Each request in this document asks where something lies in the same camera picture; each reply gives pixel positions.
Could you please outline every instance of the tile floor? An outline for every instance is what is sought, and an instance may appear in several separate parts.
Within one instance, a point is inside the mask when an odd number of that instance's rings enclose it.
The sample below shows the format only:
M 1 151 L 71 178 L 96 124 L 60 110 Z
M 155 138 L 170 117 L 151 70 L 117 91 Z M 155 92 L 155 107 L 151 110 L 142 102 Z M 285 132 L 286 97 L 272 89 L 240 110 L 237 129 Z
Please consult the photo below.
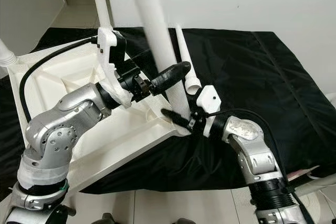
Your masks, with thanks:
M 67 0 L 67 4 L 52 27 L 99 27 L 95 0 Z M 335 191 L 336 187 L 323 190 L 325 194 L 333 195 L 333 199 L 326 199 L 320 192 L 302 197 L 316 223 L 330 224 L 335 218 Z M 69 217 L 69 224 L 92 223 L 101 218 L 103 212 L 112 213 L 121 224 L 171 224 L 181 217 L 192 219 L 197 224 L 257 224 L 254 207 L 249 201 L 248 188 L 241 188 L 169 193 L 137 190 L 105 195 L 78 193 L 66 203 L 78 211 L 76 216 Z

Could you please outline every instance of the black cable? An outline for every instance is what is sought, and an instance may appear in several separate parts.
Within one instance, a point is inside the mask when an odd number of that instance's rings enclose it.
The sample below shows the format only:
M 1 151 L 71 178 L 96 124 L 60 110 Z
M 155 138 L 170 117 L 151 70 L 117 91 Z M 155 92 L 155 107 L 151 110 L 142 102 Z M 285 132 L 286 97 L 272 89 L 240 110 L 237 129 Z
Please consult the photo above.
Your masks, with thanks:
M 97 38 L 96 37 L 91 37 L 88 39 L 81 40 L 79 42 L 76 42 L 74 44 L 71 44 L 69 46 L 63 47 L 61 49 L 58 49 L 55 52 L 52 52 L 51 54 L 47 55 L 45 58 L 39 60 L 37 63 L 35 63 L 31 68 L 28 69 L 28 71 L 25 73 L 25 75 L 22 77 L 21 82 L 20 82 L 20 87 L 19 87 L 19 95 L 20 95 L 20 101 L 22 105 L 23 112 L 25 113 L 25 117 L 27 122 L 29 123 L 31 121 L 30 113 L 28 110 L 26 98 L 25 98 L 25 85 L 26 81 L 29 78 L 29 76 L 38 68 L 40 67 L 43 63 L 46 63 L 48 60 L 52 59 L 53 57 L 62 54 L 63 52 L 66 52 L 68 50 L 71 50 L 73 48 L 79 47 L 81 45 L 84 45 L 86 43 L 97 43 Z
M 287 173 L 286 173 L 285 165 L 284 165 L 284 162 L 283 162 L 283 160 L 282 160 L 282 158 L 280 156 L 278 143 L 275 140 L 273 131 L 271 130 L 271 127 L 269 126 L 268 122 L 261 115 L 257 114 L 254 111 L 251 111 L 251 110 L 237 108 L 237 109 L 218 111 L 218 112 L 214 112 L 214 113 L 206 113 L 205 117 L 208 118 L 210 116 L 216 116 L 216 115 L 221 115 L 221 114 L 230 113 L 230 112 L 246 112 L 246 113 L 249 113 L 249 114 L 252 114 L 252 115 L 256 116 L 257 118 L 259 118 L 263 122 L 263 124 L 266 126 L 266 128 L 267 128 L 267 130 L 269 132 L 270 138 L 272 139 L 272 142 L 274 144 L 276 156 L 277 156 L 277 159 L 278 159 L 278 162 L 279 162 L 279 168 L 280 168 L 280 171 L 283 174 L 286 187 L 290 187 L 289 181 L 288 181 L 288 178 L 287 178 Z M 296 193 L 294 191 L 292 192 L 292 195 L 293 195 L 294 199 L 298 202 L 299 207 L 300 207 L 300 209 L 302 211 L 302 214 L 306 218 L 307 223 L 308 224 L 314 224 L 313 219 L 311 218 L 308 210 L 306 209 L 306 207 L 304 206 L 304 204 L 302 203 L 302 201 L 300 200 L 300 198 L 296 195 Z

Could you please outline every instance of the floor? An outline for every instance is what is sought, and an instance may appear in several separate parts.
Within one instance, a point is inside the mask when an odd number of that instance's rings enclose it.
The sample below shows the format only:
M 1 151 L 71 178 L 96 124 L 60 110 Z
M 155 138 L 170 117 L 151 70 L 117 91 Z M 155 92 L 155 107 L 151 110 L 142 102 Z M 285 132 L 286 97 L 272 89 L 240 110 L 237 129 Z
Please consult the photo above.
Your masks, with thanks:
M 111 9 L 110 19 L 113 25 Z M 99 20 L 95 0 L 67 0 L 52 27 L 97 28 Z M 336 187 L 302 197 L 318 224 L 330 224 L 336 215 Z M 103 212 L 113 214 L 121 224 L 166 223 L 188 218 L 196 223 L 257 224 L 248 188 L 233 190 L 182 191 L 160 193 L 137 190 L 104 195 L 78 193 L 66 199 L 78 214 L 68 223 L 92 223 Z

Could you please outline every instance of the black fabric sheet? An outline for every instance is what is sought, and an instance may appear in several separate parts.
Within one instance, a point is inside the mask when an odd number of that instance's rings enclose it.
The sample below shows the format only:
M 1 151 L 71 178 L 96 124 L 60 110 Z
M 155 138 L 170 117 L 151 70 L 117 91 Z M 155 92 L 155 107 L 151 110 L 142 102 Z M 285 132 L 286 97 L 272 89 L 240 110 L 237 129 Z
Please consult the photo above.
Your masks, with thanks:
M 143 29 L 117 30 L 127 39 L 127 53 L 147 77 L 154 78 L 157 70 Z M 287 173 L 316 165 L 328 167 L 324 175 L 336 172 L 336 110 L 274 33 L 212 29 L 184 29 L 183 33 L 202 85 L 215 86 L 222 110 L 250 109 L 268 121 Z M 96 34 L 96 29 L 50 28 L 36 50 Z M 170 29 L 170 34 L 179 58 L 175 31 Z M 13 127 L 19 129 L 17 118 Z M 0 164 L 8 163 L 3 154 L 9 150 L 16 150 L 16 159 L 8 164 L 11 169 L 4 170 L 6 176 L 1 173 L 1 181 L 3 177 L 13 178 L 22 149 L 20 136 L 6 135 L 9 129 L 3 128 L 0 134 Z M 83 192 L 242 187 L 245 182 L 236 160 L 236 153 L 225 143 L 214 143 L 200 135 L 171 137 Z M 14 182 L 2 183 L 7 186 Z

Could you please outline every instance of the white wall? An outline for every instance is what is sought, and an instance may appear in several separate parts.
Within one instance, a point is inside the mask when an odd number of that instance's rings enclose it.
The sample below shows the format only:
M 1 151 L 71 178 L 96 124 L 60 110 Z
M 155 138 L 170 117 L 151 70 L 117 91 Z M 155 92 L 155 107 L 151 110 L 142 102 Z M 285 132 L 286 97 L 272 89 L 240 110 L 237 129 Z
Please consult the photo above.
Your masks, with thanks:
M 133 0 L 110 0 L 116 27 L 141 26 Z M 336 91 L 336 0 L 161 0 L 169 26 L 274 31 L 324 93 Z
M 63 0 L 0 0 L 0 38 L 16 55 L 30 52 L 63 5 Z

